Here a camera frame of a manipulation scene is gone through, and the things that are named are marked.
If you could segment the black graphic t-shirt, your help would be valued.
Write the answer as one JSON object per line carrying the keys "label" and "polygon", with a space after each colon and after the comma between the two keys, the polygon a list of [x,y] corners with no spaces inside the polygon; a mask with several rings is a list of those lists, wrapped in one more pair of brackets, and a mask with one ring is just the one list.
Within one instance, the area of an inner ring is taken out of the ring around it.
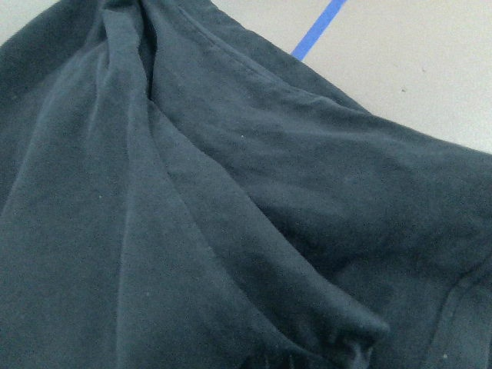
{"label": "black graphic t-shirt", "polygon": [[491,156],[209,1],[1,47],[3,368],[489,368]]}

